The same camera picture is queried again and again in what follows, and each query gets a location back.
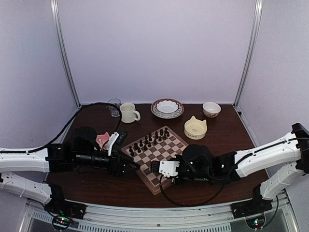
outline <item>wooden chessboard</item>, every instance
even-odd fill
[[[160,129],[165,130],[165,128],[169,131],[169,137],[167,139],[162,139],[162,141],[157,140],[157,144],[154,145],[154,137],[155,132],[157,131],[160,136]],[[188,146],[188,144],[180,138],[174,131],[172,131],[169,127],[164,126],[159,128],[158,130],[153,131],[151,147],[147,146],[147,150],[143,150],[143,146],[140,147],[140,152],[134,150],[134,143],[140,145],[140,140],[136,140],[123,148],[121,148],[122,152],[128,154],[130,156],[129,147],[132,146],[134,150],[134,161],[140,165],[140,170],[137,171],[137,174],[145,183],[145,185],[149,188],[149,190],[153,193],[153,195],[157,195],[160,192],[159,180],[161,174],[152,173],[149,171],[148,167],[151,161],[157,160],[170,160],[175,157],[176,154],[181,155],[183,150]],[[171,185],[171,180],[162,178],[162,186],[163,188],[167,188]]]

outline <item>mug handle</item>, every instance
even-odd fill
[[[134,114],[136,114],[136,118],[134,119],[135,121],[140,121],[140,113],[136,110],[133,111]]]

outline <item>table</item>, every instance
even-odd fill
[[[216,118],[206,118],[202,106],[185,104],[184,114],[176,119],[160,119],[150,110],[150,104],[137,104],[141,120],[132,124],[121,124],[128,131],[123,145],[127,145],[149,132],[162,126],[169,126],[188,144],[206,145],[210,151],[219,156],[230,151],[244,150],[253,144],[232,105],[221,105],[222,111]],[[194,115],[197,119],[207,120],[208,131],[201,140],[191,140],[184,135],[184,123]],[[118,118],[112,118],[105,106],[94,106],[84,109],[74,120],[66,140],[70,138],[73,128],[90,126],[98,134],[106,131],[111,134]],[[81,173],[50,173],[47,183],[60,185],[66,199],[93,204],[104,204],[123,207],[173,207],[162,194],[154,196],[136,173],[120,178],[108,176],[106,170],[94,170],[83,167]],[[225,203],[252,197],[252,189],[267,179],[265,170],[255,172],[238,182],[231,183],[209,204]],[[167,195],[174,201],[185,204],[196,204],[211,197],[220,186],[210,186],[207,182],[187,181],[185,186],[170,186]]]

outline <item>patterned plate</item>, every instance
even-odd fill
[[[163,101],[172,101],[172,102],[176,103],[177,106],[178,106],[178,109],[177,109],[175,112],[172,112],[172,113],[169,113],[169,114],[160,112],[160,111],[157,109],[157,105],[158,105],[160,102],[163,102]],[[183,112],[184,112],[184,106],[183,106],[179,101],[176,101],[176,100],[174,100],[174,99],[160,99],[160,100],[155,101],[155,102],[151,105],[151,112],[152,112],[155,116],[157,116],[157,117],[159,117],[159,118],[172,119],[172,118],[177,118],[177,117],[179,117],[180,115],[183,114]]]

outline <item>pink object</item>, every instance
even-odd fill
[[[105,134],[100,134],[97,136],[97,139],[96,139],[96,142],[98,143],[98,145],[101,147],[102,149],[102,146],[103,144],[108,141],[110,139],[110,135],[106,132]]]

